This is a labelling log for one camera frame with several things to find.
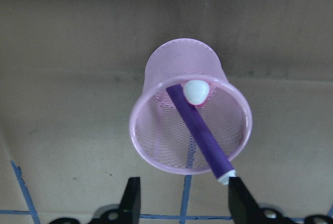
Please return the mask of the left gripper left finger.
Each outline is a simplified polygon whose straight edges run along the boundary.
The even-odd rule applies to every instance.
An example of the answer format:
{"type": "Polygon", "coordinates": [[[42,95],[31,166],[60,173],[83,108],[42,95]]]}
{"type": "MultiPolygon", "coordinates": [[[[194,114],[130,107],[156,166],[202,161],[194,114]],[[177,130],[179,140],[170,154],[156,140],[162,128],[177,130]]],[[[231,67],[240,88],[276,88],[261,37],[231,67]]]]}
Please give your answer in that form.
{"type": "Polygon", "coordinates": [[[128,179],[122,200],[119,205],[119,223],[135,223],[140,220],[141,186],[140,177],[128,179]]]}

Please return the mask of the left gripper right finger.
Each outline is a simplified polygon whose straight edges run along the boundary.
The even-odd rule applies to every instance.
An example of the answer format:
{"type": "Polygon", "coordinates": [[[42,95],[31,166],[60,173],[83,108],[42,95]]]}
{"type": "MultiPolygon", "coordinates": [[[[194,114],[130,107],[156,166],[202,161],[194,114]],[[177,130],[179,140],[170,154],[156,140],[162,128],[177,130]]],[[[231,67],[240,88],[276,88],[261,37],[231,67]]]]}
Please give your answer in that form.
{"type": "Polygon", "coordinates": [[[240,177],[229,179],[228,208],[236,224],[261,222],[260,207],[240,177]]]}

